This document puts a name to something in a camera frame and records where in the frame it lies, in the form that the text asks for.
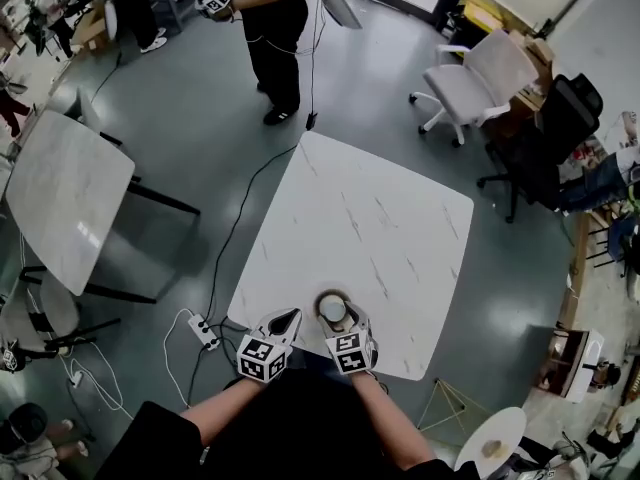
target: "white cable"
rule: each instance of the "white cable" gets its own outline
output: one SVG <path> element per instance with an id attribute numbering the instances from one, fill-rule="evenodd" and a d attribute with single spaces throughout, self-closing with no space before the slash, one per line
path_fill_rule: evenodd
<path id="1" fill-rule="evenodd" d="M 131 414 L 129 414 L 129 412 L 124 408 L 123 404 L 124 404 L 124 399 L 122 397 L 122 392 L 120 391 L 120 386 L 118 385 L 118 379 L 116 379 L 116 374 L 113 371 L 113 368 L 111 367 L 111 364 L 109 363 L 109 361 L 107 361 L 107 358 L 104 356 L 104 354 L 102 353 L 102 350 L 100 350 L 98 348 L 98 345 L 96 345 L 95 343 L 90 343 L 91 345 L 93 345 L 93 347 L 98 351 L 98 354 L 100 354 L 100 356 L 102 357 L 102 359 L 104 360 L 104 362 L 107 364 L 107 367 L 109 368 L 109 371 L 111 372 L 111 376 L 113 377 L 113 383 L 116 387 L 116 391 L 118 392 L 118 398 L 120 398 L 120 401 L 116 400 L 115 398 L 113 398 L 109 392 L 104 389 L 100 383 L 96 380 L 96 378 L 93 376 L 93 373 L 91 373 L 91 370 L 89 370 L 88 368 L 84 367 L 80 361 L 78 361 L 77 359 L 73 358 L 71 359 L 71 367 L 70 370 L 67 370 L 66 364 L 65 364 L 65 370 L 67 371 L 67 375 L 69 375 L 69 373 L 71 373 L 71 375 L 69 376 L 69 379 L 71 379 L 73 377 L 73 375 L 75 374 L 75 371 L 73 369 L 74 363 L 76 365 L 78 365 L 78 369 L 80 371 L 82 371 L 83 373 L 85 373 L 89 379 L 91 380 L 91 382 L 93 382 L 93 385 L 96 387 L 96 390 L 98 391 L 98 395 L 100 395 L 100 398 L 102 398 L 102 401 L 105 403 L 105 405 L 109 408 L 109 410 L 111 411 L 122 411 L 124 414 L 126 414 L 126 416 L 130 419 L 133 420 L 133 416 L 131 416 Z"/>
<path id="2" fill-rule="evenodd" d="M 167 335 L 164 337 L 164 341 L 162 342 L 162 349 L 164 350 L 164 364 L 167 367 L 167 373 L 169 374 L 169 377 L 171 377 L 171 380 L 173 381 L 173 383 L 176 386 L 176 389 L 178 390 L 178 394 L 180 395 L 180 398 L 182 399 L 182 402 L 184 403 L 184 405 L 186 407 L 188 407 L 189 409 L 191 408 L 191 406 L 187 403 L 187 401 L 184 399 L 184 396 L 182 395 L 182 391 L 180 391 L 180 385 L 178 384 L 178 381 L 176 381 L 175 377 L 173 376 L 173 374 L 171 373 L 171 370 L 169 369 L 169 357 L 167 356 L 167 340 L 169 339 L 169 335 L 171 334 L 171 332 L 173 331 L 173 329 L 176 326 L 176 322 L 178 321 L 178 317 L 180 316 L 180 314 L 183 311 L 187 311 L 191 316 L 193 316 L 193 311 L 191 311 L 188 308 L 182 308 L 180 311 L 178 311 L 176 313 L 176 317 L 173 319 L 173 324 L 171 325 L 171 329 L 169 329 L 169 332 L 167 333 Z"/>
<path id="3" fill-rule="evenodd" d="M 25 265 L 25 254 L 24 254 L 24 236 L 22 235 L 22 233 L 20 233 L 20 260 L 22 261 L 22 266 L 24 267 Z M 38 305 L 36 304 L 36 300 L 33 297 L 33 295 L 31 294 L 31 291 L 29 291 L 27 289 L 27 293 L 31 299 L 31 303 L 33 304 L 34 309 L 40 313 L 40 309 L 38 308 Z M 52 338 L 51 333 L 48 332 L 47 333 L 49 335 L 49 338 Z M 76 358 L 72 358 L 71 359 L 71 364 L 69 367 L 67 367 L 67 363 L 66 361 L 63 359 L 63 357 L 61 355 L 58 355 L 58 357 L 60 358 L 60 361 L 62 361 L 62 365 L 64 366 L 64 371 L 67 374 L 67 377 L 69 378 L 69 380 L 73 379 L 73 375 L 74 375 L 74 369 L 73 369 L 73 365 L 74 363 L 78 365 L 78 369 L 81 370 L 82 372 L 84 372 L 87 377 L 89 377 L 89 379 L 91 380 L 91 382 L 93 382 L 93 385 L 96 387 L 96 390 L 98 391 L 98 395 L 100 395 L 100 398 L 102 398 L 102 401 L 105 403 L 105 405 L 112 411 L 122 411 L 123 413 L 125 413 L 127 415 L 127 417 L 130 420 L 133 420 L 133 417 L 131 416 L 131 414 L 129 414 L 129 412 L 123 407 L 123 403 L 124 403 L 124 399 L 122 397 L 122 392 L 120 391 L 120 386 L 118 385 L 118 380 L 116 379 L 116 374 L 113 371 L 113 368 L 111 367 L 111 364 L 109 363 L 109 361 L 107 361 L 107 358 L 104 356 L 104 354 L 102 353 L 102 350 L 100 350 L 100 348 L 98 348 L 98 345 L 96 345 L 95 343 L 90 343 L 91 345 L 94 346 L 94 348 L 98 351 L 98 354 L 100 354 L 100 356 L 102 357 L 102 359 L 104 360 L 104 362 L 107 364 L 107 367 L 109 368 L 109 370 L 111 371 L 111 376 L 113 377 L 113 383 L 116 386 L 116 390 L 118 391 L 118 397 L 120 398 L 120 401 L 118 402 L 116 399 L 114 399 L 109 392 L 104 389 L 100 383 L 96 380 L 96 378 L 93 376 L 93 374 L 91 373 L 91 371 L 89 369 L 87 369 L 86 367 L 84 367 L 80 361 L 78 361 Z M 69 354 L 67 354 L 65 357 L 71 357 L 71 354 L 73 354 L 73 346 L 71 347 L 71 350 L 69 351 Z"/>

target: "black table leg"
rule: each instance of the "black table leg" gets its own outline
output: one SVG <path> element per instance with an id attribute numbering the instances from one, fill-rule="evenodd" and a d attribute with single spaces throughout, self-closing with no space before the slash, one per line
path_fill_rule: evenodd
<path id="1" fill-rule="evenodd" d="M 100 132 L 100 137 L 102 137 L 103 139 L 111 142 L 111 144 L 113 144 L 116 147 L 120 147 L 122 146 L 122 141 L 116 139 L 115 137 L 112 137 L 111 135 L 109 135 L 108 133 L 104 133 L 104 132 Z"/>
<path id="2" fill-rule="evenodd" d="M 157 203 L 170 206 L 171 208 L 182 210 L 183 212 L 194 213 L 195 215 L 200 215 L 200 210 L 198 210 L 197 208 L 183 203 L 182 201 L 178 201 L 177 199 L 174 199 L 172 197 L 165 196 L 164 194 L 156 192 L 155 190 L 151 190 L 150 188 L 143 187 L 138 183 L 129 183 L 129 188 L 127 190 L 132 194 L 146 197 L 147 199 L 151 199 L 152 201 L 156 201 Z"/>
<path id="3" fill-rule="evenodd" d="M 108 297 L 116 300 L 126 300 L 128 302 L 139 302 L 140 304 L 155 304 L 156 299 L 151 299 L 143 295 L 138 295 L 130 292 L 123 292 L 121 290 L 113 290 L 104 286 L 99 286 L 93 283 L 87 283 L 84 289 L 84 293 L 90 293 L 91 295 L 99 295 L 101 297 Z"/>

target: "power strip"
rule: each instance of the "power strip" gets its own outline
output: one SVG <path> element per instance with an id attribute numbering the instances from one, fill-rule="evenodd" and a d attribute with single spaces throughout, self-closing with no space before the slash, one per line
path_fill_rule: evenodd
<path id="1" fill-rule="evenodd" d="M 191 318 L 189 318 L 188 323 L 198 339 L 202 342 L 202 345 L 206 347 L 207 350 L 215 350 L 220 346 L 220 340 L 213 333 L 213 331 L 208 328 L 209 325 L 204 321 L 202 315 L 193 315 Z"/>

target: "jeans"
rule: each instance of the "jeans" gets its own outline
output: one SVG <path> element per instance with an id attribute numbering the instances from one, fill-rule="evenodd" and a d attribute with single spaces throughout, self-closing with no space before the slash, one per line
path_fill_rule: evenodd
<path id="1" fill-rule="evenodd" d="M 591 210 L 626 198 L 627 185 L 618 170 L 616 155 L 609 155 L 570 185 L 560 193 L 560 209 L 568 212 Z"/>

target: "marble table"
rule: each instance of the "marble table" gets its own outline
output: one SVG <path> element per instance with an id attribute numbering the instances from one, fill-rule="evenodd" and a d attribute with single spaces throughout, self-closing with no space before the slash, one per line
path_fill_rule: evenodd
<path id="1" fill-rule="evenodd" d="M 495 413 L 471 435 L 460 450 L 455 470 L 473 462 L 480 478 L 498 470 L 520 444 L 527 426 L 527 416 L 520 407 L 508 407 Z"/>
<path id="2" fill-rule="evenodd" d="M 329 357 L 313 308 L 339 289 L 371 319 L 375 371 L 420 380 L 462 266 L 473 202 L 352 146 L 306 132 L 280 182 L 228 310 L 253 327 L 298 307 L 296 347 Z"/>
<path id="3" fill-rule="evenodd" d="M 9 209 L 33 252 L 75 295 L 84 291 L 133 170 L 109 142 L 49 110 L 18 156 Z"/>

